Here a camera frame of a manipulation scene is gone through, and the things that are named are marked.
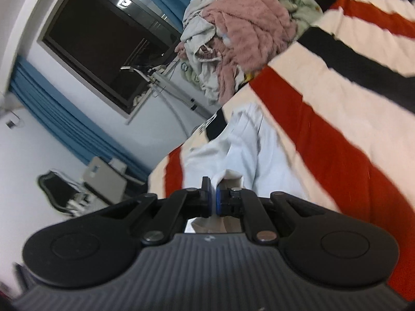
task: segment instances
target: ribbed gray surface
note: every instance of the ribbed gray surface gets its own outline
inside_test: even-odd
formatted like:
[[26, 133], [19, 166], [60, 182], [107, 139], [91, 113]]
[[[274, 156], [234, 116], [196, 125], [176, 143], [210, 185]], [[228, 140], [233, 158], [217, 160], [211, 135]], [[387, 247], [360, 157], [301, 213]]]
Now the ribbed gray surface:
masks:
[[35, 287], [14, 302], [21, 311], [390, 311], [405, 302], [384, 285], [357, 292], [305, 281], [271, 247], [244, 234], [177, 234], [146, 248], [132, 267], [100, 287]]

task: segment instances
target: metal bolt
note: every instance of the metal bolt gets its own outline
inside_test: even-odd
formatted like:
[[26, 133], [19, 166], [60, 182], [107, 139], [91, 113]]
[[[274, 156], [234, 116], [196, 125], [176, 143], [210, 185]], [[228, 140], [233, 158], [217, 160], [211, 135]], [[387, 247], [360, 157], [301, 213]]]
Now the metal bolt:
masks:
[[160, 230], [151, 230], [144, 235], [144, 239], [149, 242], [161, 241], [163, 237], [164, 234]]
[[263, 230], [257, 233], [257, 239], [260, 242], [270, 242], [277, 239], [277, 234], [271, 230]]

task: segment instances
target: bed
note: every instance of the bed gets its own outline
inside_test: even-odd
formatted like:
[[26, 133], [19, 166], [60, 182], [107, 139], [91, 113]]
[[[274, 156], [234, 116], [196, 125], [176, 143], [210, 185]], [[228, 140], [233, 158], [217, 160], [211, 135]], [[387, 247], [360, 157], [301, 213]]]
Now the bed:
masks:
[[310, 201], [378, 225], [397, 240], [389, 285], [415, 299], [415, 0], [317, 0], [323, 17], [265, 67], [149, 177], [166, 197], [181, 160], [257, 103]]

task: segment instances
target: red stripe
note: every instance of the red stripe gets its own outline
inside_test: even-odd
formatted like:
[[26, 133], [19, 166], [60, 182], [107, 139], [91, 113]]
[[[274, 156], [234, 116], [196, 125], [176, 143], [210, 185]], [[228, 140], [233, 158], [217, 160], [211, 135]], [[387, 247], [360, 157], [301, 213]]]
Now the red stripe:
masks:
[[400, 258], [389, 284], [406, 299], [415, 299], [415, 213], [402, 194], [270, 67], [250, 85], [342, 213], [376, 224], [395, 237]]
[[174, 191], [182, 189], [183, 170], [180, 160], [181, 145], [169, 153], [169, 162], [165, 167], [164, 188], [165, 197]]
[[415, 22], [411, 22], [397, 13], [385, 13], [373, 4], [355, 0], [337, 0], [330, 8], [343, 9], [343, 14], [376, 24], [379, 28], [394, 35], [415, 38]]

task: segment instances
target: pink fuzzy blanket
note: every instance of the pink fuzzy blanket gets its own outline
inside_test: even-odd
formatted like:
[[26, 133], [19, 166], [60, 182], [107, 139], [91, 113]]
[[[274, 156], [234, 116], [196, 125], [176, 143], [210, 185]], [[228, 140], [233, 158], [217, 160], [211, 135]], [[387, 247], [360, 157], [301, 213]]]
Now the pink fuzzy blanket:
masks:
[[217, 0], [202, 17], [231, 42], [230, 48], [218, 38], [209, 43], [226, 57], [216, 69], [221, 104], [234, 94], [237, 65], [245, 73], [261, 69], [287, 49], [296, 32], [295, 22], [278, 0]]

